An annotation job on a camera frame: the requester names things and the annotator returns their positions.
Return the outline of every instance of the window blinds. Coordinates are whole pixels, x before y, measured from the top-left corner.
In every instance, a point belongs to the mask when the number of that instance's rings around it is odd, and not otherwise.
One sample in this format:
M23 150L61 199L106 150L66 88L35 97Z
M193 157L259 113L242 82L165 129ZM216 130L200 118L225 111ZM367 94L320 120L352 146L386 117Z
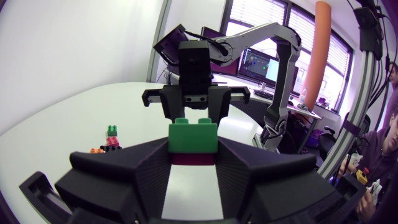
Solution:
M296 30L300 35L302 47L311 52L313 45L313 36L315 33L315 21L308 18L302 12L292 8L289 19L289 27Z
M276 0L234 0L230 18L258 26L268 22L283 24L285 4Z
M289 27L296 30L302 39L302 47L309 52L312 51L313 37L315 33L315 21L304 13L292 8L289 19ZM349 49L335 35L330 37L328 64L344 76L349 60Z
M345 75L348 68L349 49L333 34L330 37L328 63Z

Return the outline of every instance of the red lego brick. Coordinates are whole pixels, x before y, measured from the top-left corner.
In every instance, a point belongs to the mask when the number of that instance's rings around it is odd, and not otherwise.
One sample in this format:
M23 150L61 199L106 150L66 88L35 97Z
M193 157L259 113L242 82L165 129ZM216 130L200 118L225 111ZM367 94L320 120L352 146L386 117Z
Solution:
M171 153L173 165L211 166L215 164L215 153Z
M108 146L119 146L119 141L115 136L107 137L106 143Z

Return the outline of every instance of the curved white table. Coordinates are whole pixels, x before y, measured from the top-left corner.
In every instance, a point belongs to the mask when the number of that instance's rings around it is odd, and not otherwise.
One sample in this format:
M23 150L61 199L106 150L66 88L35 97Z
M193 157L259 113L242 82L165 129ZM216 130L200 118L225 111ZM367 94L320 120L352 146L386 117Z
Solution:
M21 223L44 223L19 190L35 171L52 185L72 167L71 152L88 152L106 144L108 125L118 126L122 147L166 137L171 120L160 103L146 108L145 89L155 83L118 83L97 87L63 100L21 122L0 136L0 191ZM207 110L185 108L190 123L207 117ZM218 135L252 144L262 128L237 108L221 120ZM215 166L172 166L162 218L176 220L222 219Z

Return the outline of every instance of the pink lego brick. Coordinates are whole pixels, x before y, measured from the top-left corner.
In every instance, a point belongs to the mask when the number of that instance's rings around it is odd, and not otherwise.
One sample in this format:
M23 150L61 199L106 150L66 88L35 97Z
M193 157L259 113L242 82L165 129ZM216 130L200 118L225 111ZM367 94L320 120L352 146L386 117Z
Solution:
M119 141L115 136L107 137L106 143L108 146L119 146Z

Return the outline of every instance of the purple object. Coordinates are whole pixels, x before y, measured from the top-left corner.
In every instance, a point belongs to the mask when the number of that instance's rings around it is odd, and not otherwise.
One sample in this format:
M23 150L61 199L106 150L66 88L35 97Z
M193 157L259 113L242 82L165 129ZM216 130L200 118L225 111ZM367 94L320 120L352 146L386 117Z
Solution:
M305 146L307 147L315 147L318 145L318 137L320 134L323 134L323 131L314 129L308 138L307 142L305 143Z

